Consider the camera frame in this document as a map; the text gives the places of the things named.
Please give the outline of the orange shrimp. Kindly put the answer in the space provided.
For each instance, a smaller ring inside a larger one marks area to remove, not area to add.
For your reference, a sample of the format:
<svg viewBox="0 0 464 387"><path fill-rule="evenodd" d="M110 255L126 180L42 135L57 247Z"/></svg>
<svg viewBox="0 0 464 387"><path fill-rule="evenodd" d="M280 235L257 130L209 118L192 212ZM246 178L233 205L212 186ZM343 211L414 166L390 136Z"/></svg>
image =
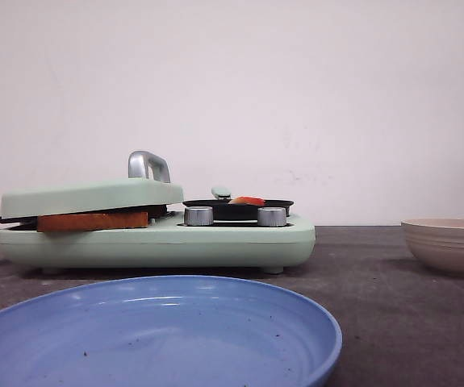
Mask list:
<svg viewBox="0 0 464 387"><path fill-rule="evenodd" d="M253 205L253 206L264 206L265 199L263 198L255 198L250 196L239 196L236 198L231 199L229 204L244 204L244 205Z"/></svg>

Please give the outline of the blue plate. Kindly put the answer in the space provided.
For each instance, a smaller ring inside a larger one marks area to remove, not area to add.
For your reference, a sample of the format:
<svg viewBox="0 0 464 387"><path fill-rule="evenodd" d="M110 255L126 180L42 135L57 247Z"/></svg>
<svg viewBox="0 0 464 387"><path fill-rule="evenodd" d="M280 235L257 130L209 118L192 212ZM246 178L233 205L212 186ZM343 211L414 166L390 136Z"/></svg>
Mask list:
<svg viewBox="0 0 464 387"><path fill-rule="evenodd" d="M342 344L325 308L274 285L105 281L0 310L0 386L322 386Z"/></svg>

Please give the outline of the black frying pan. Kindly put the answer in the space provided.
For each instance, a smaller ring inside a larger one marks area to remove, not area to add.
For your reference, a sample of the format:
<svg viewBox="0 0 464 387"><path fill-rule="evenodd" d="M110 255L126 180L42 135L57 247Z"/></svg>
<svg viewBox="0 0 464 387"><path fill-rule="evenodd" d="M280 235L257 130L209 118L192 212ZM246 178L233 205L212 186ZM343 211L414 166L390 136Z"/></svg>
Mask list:
<svg viewBox="0 0 464 387"><path fill-rule="evenodd" d="M211 206L213 208L214 220L218 221L247 221L257 219L257 210L262 207L283 207L286 209L287 217L290 208L294 205L290 200L265 199L264 206L253 206L244 204L229 204L233 199L231 191L222 185L211 187L212 199L186 200L182 204L188 206Z"/></svg>

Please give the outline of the right silver knob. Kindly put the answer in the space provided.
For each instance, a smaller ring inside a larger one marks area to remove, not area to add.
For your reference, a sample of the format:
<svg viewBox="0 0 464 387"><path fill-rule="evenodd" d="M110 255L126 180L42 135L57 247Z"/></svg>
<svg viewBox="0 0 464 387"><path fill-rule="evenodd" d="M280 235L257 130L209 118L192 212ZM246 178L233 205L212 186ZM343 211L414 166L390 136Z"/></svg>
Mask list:
<svg viewBox="0 0 464 387"><path fill-rule="evenodd" d="M284 227L287 225L286 209L283 207L262 207L257 210L257 224L260 227Z"/></svg>

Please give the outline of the white bread slice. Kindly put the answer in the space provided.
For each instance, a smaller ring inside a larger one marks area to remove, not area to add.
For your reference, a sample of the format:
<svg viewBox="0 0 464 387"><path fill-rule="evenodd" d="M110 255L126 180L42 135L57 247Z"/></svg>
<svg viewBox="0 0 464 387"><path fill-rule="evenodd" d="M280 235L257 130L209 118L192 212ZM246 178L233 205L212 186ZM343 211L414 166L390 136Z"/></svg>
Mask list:
<svg viewBox="0 0 464 387"><path fill-rule="evenodd" d="M148 218L162 218L167 215L167 205L151 205L146 206L145 211L148 213Z"/></svg>
<svg viewBox="0 0 464 387"><path fill-rule="evenodd" d="M39 232L101 231L148 226L146 211L122 213L58 214L37 219Z"/></svg>

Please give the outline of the silver knob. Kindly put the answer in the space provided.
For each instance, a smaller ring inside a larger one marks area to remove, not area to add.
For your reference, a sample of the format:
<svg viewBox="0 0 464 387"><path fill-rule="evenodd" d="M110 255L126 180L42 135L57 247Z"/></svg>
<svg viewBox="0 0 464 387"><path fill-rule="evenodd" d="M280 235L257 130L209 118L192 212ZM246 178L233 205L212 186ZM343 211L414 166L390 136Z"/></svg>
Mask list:
<svg viewBox="0 0 464 387"><path fill-rule="evenodd" d="M188 206L184 211L184 224L188 227L205 227L214 222L211 206Z"/></svg>
<svg viewBox="0 0 464 387"><path fill-rule="evenodd" d="M262 207L257 210L257 224L260 227L284 227L287 225L286 209L283 207Z"/></svg>

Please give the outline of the left silver knob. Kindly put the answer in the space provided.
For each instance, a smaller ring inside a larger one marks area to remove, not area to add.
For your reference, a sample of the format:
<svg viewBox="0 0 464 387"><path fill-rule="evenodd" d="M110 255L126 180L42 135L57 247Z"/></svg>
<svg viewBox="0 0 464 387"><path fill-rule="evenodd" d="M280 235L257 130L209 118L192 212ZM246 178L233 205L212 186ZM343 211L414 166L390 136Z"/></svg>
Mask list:
<svg viewBox="0 0 464 387"><path fill-rule="evenodd" d="M188 227L205 227L214 222L211 206L188 206L184 211L184 224Z"/></svg>

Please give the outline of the mint green breakfast maker base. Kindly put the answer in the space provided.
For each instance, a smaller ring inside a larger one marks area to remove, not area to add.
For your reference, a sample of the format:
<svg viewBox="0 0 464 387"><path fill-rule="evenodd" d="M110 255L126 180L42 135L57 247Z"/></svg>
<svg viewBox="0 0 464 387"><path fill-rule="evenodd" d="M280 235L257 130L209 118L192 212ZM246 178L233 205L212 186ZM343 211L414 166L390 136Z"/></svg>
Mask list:
<svg viewBox="0 0 464 387"><path fill-rule="evenodd" d="M37 268L257 267L280 273L306 261L316 232L291 214L283 227L255 222L183 223L175 212L146 228L82 232L38 232L27 226L0 230L6 259Z"/></svg>

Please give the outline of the cream ribbed bowl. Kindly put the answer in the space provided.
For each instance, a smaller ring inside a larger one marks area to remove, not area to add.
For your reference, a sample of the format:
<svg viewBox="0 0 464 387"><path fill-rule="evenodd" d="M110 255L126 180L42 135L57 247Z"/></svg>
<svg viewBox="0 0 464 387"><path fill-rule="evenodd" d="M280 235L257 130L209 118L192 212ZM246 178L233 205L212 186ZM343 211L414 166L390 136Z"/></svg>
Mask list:
<svg viewBox="0 0 464 387"><path fill-rule="evenodd" d="M401 222L411 254L437 271L464 277L464 219L418 218Z"/></svg>

